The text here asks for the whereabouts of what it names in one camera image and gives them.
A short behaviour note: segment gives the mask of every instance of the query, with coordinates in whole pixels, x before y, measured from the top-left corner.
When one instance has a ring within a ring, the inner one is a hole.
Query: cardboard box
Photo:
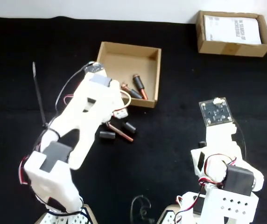
[[[108,77],[135,89],[133,75],[138,74],[145,86],[148,100],[132,98],[131,105],[154,108],[158,100],[162,50],[129,44],[102,42],[97,61],[105,67]]]
[[[205,38],[204,15],[222,17],[246,17],[258,21],[262,44],[242,44],[218,41],[207,41]],[[267,25],[263,15],[253,13],[225,13],[199,11],[196,22],[197,45],[199,53],[263,57],[267,53]]]

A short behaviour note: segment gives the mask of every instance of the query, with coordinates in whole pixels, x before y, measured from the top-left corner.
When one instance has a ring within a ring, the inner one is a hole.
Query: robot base
[[[85,204],[84,208],[82,210],[83,213],[90,216],[93,224],[98,224],[96,221],[96,218],[91,210],[91,208]],[[69,224],[89,224],[87,218],[81,214],[68,216],[68,217],[56,217],[51,214],[43,214],[36,222],[35,224],[66,224],[68,221]]]
[[[194,192],[184,194],[182,207],[188,208],[197,195]],[[253,221],[258,204],[258,197],[254,193],[245,196],[216,188],[208,189],[206,196],[200,197],[204,198],[201,216],[190,209],[177,215],[176,224],[223,224],[224,217],[229,218],[227,224],[249,224]],[[174,224],[175,215],[181,210],[179,205],[168,206],[157,224]]]

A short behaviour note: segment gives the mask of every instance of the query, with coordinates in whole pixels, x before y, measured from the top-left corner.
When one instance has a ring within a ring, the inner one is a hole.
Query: circuit board
[[[214,98],[199,102],[206,127],[232,122],[233,118],[226,98]]]

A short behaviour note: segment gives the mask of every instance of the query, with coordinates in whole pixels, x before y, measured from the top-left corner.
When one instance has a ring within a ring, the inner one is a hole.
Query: perforated plate
[[[46,214],[40,224],[88,224],[88,219],[81,215],[73,215],[68,217],[58,217],[51,214]]]
[[[213,208],[214,213],[249,222],[253,221],[258,204],[258,197],[254,193],[245,196],[220,189],[211,190],[206,199],[209,201],[207,206]]]

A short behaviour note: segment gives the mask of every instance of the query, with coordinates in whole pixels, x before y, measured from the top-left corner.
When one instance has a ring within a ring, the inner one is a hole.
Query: white wall
[[[0,0],[0,17],[194,23],[198,10],[253,12],[267,21],[267,0]]]

